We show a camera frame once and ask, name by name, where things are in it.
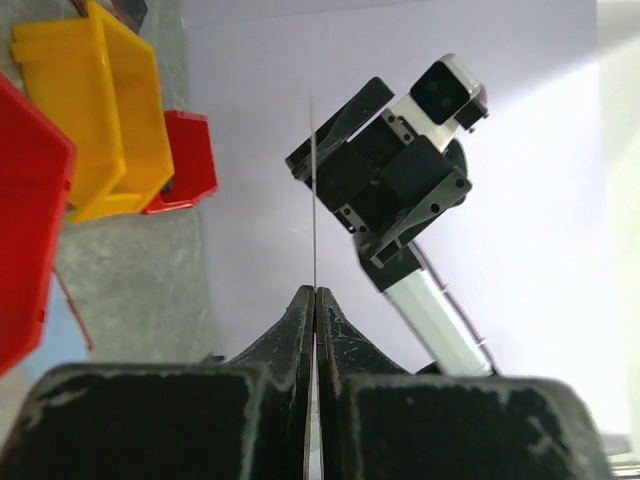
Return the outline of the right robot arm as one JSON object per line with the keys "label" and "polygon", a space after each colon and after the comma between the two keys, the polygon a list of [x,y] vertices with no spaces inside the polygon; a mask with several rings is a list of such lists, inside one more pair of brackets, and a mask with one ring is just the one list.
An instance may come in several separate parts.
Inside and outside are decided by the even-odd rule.
{"label": "right robot arm", "polygon": [[293,177],[349,233],[360,267],[435,361],[439,373],[488,377],[496,369],[462,309],[416,243],[472,189],[456,138],[486,117],[478,89],[446,121],[371,78],[286,159]]}

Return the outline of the yellow plastic bin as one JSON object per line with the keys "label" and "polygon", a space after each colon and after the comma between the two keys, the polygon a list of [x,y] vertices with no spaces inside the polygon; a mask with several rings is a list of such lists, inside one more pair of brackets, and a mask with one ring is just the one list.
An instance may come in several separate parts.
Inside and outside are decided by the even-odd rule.
{"label": "yellow plastic bin", "polygon": [[97,2],[88,12],[12,28],[29,98],[77,147],[74,223],[137,214],[174,174],[153,47]]}

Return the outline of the red leather card holder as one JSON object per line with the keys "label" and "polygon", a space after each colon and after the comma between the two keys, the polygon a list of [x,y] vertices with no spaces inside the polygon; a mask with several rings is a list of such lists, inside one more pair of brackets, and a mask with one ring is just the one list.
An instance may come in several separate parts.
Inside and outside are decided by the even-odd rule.
{"label": "red leather card holder", "polygon": [[86,323],[84,322],[77,306],[76,303],[74,302],[74,300],[71,297],[70,291],[67,288],[67,286],[65,285],[62,276],[60,275],[60,273],[58,272],[57,269],[53,270],[53,273],[55,275],[56,280],[58,281],[60,288],[63,292],[63,295],[65,297],[65,301],[66,304],[69,308],[69,310],[71,311],[71,314],[73,315],[75,322],[81,332],[81,335],[84,339],[85,345],[86,345],[86,349],[91,352],[94,349],[94,342],[91,338],[91,335],[89,333],[89,330],[86,326]]}

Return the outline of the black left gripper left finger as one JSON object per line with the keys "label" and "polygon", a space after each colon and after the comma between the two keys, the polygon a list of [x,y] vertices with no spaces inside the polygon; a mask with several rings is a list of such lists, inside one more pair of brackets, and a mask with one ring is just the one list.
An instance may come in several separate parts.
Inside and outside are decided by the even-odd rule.
{"label": "black left gripper left finger", "polygon": [[1,451],[5,479],[303,479],[314,291],[236,357],[75,363],[29,391]]}

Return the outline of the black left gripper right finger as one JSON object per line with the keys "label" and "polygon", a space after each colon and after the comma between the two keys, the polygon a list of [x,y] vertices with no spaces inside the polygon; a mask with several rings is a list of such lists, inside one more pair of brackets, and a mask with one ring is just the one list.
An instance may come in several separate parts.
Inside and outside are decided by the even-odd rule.
{"label": "black left gripper right finger", "polygon": [[316,295],[327,479],[608,479],[583,401],[549,379],[412,374]]}

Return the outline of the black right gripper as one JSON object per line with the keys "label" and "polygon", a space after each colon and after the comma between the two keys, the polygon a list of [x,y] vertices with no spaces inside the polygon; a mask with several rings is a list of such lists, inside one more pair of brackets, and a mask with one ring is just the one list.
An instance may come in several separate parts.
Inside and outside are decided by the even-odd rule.
{"label": "black right gripper", "polygon": [[393,97],[373,77],[313,131],[318,198],[377,268],[472,188],[459,162],[392,119],[389,109],[347,140]]}

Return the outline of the red plastic bin with cards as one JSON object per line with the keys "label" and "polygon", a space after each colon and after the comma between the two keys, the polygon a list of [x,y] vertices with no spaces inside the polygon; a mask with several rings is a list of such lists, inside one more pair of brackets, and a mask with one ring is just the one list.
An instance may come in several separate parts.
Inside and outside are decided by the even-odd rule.
{"label": "red plastic bin with cards", "polygon": [[1,77],[1,373],[41,343],[77,147]]}

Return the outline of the white striped credit card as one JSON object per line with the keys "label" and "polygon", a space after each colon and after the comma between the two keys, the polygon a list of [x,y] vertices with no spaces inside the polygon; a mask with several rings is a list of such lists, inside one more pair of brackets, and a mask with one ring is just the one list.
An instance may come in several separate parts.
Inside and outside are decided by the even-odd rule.
{"label": "white striped credit card", "polygon": [[[311,191],[312,191],[312,280],[313,292],[318,290],[318,262],[317,262],[317,140],[316,125],[314,119],[314,101],[312,94],[309,94],[309,120],[310,120],[310,163],[311,163]],[[313,333],[313,360],[312,360],[312,382],[311,382],[311,420],[310,420],[310,455],[309,455],[309,478],[322,478],[322,441],[319,416],[319,387],[318,387],[318,355],[317,355],[317,334]]]}

